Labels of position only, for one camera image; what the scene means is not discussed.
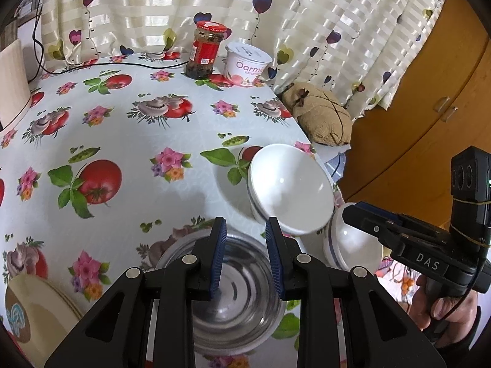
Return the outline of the person's right hand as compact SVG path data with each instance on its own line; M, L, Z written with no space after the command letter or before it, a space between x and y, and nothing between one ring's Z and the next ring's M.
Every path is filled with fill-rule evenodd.
M435 342L437 348L448 347L463 341L471 333L478 313L478 293L471 291L466 298L445 297L429 304L425 293L426 276L420 275L416 281L419 289L413 296L409 317L423 331L431 319L442 320L445 316L449 324L445 332Z

